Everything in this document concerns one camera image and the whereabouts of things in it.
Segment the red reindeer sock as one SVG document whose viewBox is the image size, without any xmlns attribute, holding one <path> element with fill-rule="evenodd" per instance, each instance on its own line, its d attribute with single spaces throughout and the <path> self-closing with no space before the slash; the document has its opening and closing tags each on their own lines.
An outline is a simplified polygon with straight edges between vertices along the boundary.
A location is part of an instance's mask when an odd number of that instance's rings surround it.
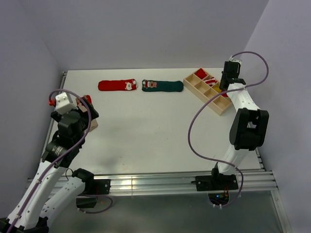
<svg viewBox="0 0 311 233">
<path fill-rule="evenodd" d="M 220 94 L 221 94 L 221 96 L 228 98 L 228 94 L 226 91 L 222 91 L 222 92 L 220 92 Z"/>
</svg>

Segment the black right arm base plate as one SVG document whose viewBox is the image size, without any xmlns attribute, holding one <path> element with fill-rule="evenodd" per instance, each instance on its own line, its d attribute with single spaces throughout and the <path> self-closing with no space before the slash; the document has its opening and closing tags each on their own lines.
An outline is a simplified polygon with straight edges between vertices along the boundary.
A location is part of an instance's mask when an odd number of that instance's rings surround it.
<svg viewBox="0 0 311 233">
<path fill-rule="evenodd" d="M 235 175 L 206 175 L 196 176 L 191 183 L 196 185 L 197 191 L 237 190 L 239 188 Z"/>
</svg>

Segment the black box under frame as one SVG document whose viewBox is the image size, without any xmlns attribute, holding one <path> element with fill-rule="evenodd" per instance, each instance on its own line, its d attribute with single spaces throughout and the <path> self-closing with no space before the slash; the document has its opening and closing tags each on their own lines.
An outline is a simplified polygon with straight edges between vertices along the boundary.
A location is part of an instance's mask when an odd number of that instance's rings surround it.
<svg viewBox="0 0 311 233">
<path fill-rule="evenodd" d="M 97 198 L 96 197 L 77 197 L 76 198 L 76 207 L 78 209 L 89 209 L 94 208 L 97 204 Z"/>
</svg>

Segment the beige reindeer sock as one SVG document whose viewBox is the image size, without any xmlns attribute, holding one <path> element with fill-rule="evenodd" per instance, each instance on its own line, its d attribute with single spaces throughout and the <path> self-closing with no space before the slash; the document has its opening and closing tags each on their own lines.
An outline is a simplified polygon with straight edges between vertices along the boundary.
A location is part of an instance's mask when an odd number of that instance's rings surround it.
<svg viewBox="0 0 311 233">
<path fill-rule="evenodd" d="M 90 104 L 92 104 L 92 99 L 90 97 L 90 95 L 84 95 L 83 98 L 85 98 Z M 78 106 L 78 108 L 83 112 L 83 113 L 87 113 L 87 109 L 86 107 L 80 102 L 80 100 L 78 98 L 76 98 L 76 104 Z M 93 119 L 91 122 L 91 126 L 90 126 L 90 132 L 92 130 L 94 130 L 95 128 L 98 127 L 98 122 L 96 119 Z"/>
</svg>

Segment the wooden compartment tray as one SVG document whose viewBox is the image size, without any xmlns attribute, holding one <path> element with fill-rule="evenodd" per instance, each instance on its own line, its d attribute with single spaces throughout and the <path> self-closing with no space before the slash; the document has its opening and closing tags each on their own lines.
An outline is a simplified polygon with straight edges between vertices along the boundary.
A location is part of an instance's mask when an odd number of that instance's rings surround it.
<svg viewBox="0 0 311 233">
<path fill-rule="evenodd" d="M 196 72 L 195 71 L 183 79 L 183 85 L 192 94 L 194 94 L 197 98 L 199 98 L 203 103 L 206 103 L 210 99 L 212 99 L 214 96 L 216 96 L 218 92 L 212 88 L 213 86 L 209 86 L 204 82 L 204 80 L 210 79 L 211 77 L 215 78 L 215 76 L 210 74 L 206 70 L 204 71 L 207 73 L 207 77 L 201 80 L 194 74 Z M 232 106 L 232 101 L 229 99 L 229 97 L 225 98 L 223 96 L 218 96 L 217 98 L 212 100 L 211 103 L 208 104 L 208 107 L 212 109 L 215 113 L 217 113 L 219 116 L 221 116 L 231 106 Z"/>
</svg>

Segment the rolled striped sock in tray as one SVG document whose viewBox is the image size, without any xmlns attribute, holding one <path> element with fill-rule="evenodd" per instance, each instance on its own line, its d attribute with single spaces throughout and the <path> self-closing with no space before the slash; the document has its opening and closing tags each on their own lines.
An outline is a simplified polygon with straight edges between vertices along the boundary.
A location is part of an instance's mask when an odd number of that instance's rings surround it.
<svg viewBox="0 0 311 233">
<path fill-rule="evenodd" d="M 214 86 L 217 83 L 217 79 L 215 79 L 214 77 L 211 77 L 210 79 L 206 79 L 204 80 L 204 82 L 209 85 L 209 86 Z"/>
</svg>

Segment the rolled red sock in tray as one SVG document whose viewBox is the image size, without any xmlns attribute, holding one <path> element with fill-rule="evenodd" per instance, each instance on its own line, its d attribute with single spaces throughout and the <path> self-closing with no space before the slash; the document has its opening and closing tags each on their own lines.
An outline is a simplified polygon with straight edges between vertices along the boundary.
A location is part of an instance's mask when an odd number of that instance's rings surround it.
<svg viewBox="0 0 311 233">
<path fill-rule="evenodd" d="M 194 74 L 201 80 L 207 77 L 207 73 L 202 68 L 198 69 Z"/>
</svg>

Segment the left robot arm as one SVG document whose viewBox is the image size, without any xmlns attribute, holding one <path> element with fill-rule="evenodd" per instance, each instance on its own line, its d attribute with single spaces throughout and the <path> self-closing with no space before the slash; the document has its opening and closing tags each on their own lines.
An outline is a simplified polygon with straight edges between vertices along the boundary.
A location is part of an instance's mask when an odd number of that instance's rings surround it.
<svg viewBox="0 0 311 233">
<path fill-rule="evenodd" d="M 2 233 L 46 233 L 52 220 L 74 197 L 94 190 L 94 175 L 78 169 L 56 196 L 48 198 L 85 143 L 92 120 L 99 116 L 86 99 L 80 102 L 86 112 L 69 100 L 50 101 L 56 107 L 51 117 L 58 123 L 58 130 L 47 144 L 36 175 L 23 198 L 8 217 L 0 220 Z"/>
</svg>

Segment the rolled yellow sock in tray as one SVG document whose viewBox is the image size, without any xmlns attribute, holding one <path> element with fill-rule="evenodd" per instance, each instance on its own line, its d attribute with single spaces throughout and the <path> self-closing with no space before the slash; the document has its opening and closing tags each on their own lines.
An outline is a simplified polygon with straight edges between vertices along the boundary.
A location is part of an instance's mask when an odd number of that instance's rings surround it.
<svg viewBox="0 0 311 233">
<path fill-rule="evenodd" d="M 221 93 L 221 89 L 219 88 L 219 86 L 215 85 L 212 87 L 215 91 L 217 91 L 218 93 Z"/>
</svg>

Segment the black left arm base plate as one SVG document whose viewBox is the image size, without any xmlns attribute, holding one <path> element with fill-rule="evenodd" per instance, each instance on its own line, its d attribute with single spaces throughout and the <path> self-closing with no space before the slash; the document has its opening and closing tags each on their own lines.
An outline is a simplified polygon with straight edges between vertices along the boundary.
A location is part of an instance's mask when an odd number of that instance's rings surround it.
<svg viewBox="0 0 311 233">
<path fill-rule="evenodd" d="M 110 192 L 110 179 L 94 179 L 86 182 L 84 195 L 108 195 Z"/>
</svg>

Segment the dark green reindeer sock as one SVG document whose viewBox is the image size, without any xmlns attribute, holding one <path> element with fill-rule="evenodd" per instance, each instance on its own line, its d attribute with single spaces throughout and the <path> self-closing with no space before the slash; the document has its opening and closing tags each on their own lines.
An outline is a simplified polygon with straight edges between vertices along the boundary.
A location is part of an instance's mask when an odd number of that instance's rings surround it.
<svg viewBox="0 0 311 233">
<path fill-rule="evenodd" d="M 182 92 L 184 85 L 181 81 L 142 80 L 144 92 Z"/>
</svg>

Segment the red santa sock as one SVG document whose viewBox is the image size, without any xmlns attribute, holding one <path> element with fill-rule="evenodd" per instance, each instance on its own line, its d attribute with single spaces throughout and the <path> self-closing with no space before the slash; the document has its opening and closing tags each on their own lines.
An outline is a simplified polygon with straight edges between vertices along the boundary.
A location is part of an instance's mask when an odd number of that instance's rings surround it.
<svg viewBox="0 0 311 233">
<path fill-rule="evenodd" d="M 133 91 L 138 87 L 135 79 L 102 80 L 98 83 L 99 91 Z"/>
</svg>

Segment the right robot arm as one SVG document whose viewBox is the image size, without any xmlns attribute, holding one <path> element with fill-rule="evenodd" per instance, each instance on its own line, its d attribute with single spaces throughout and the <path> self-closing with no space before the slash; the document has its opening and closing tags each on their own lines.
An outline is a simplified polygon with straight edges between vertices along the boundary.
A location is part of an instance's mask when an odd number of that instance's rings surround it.
<svg viewBox="0 0 311 233">
<path fill-rule="evenodd" d="M 255 104 L 246 89 L 246 82 L 239 78 L 241 64 L 239 60 L 230 59 L 222 71 L 219 88 L 227 92 L 236 115 L 229 131 L 230 145 L 223 158 L 225 162 L 218 162 L 210 177 L 215 189 L 236 182 L 236 167 L 250 151 L 262 146 L 266 135 L 269 113 Z"/>
</svg>

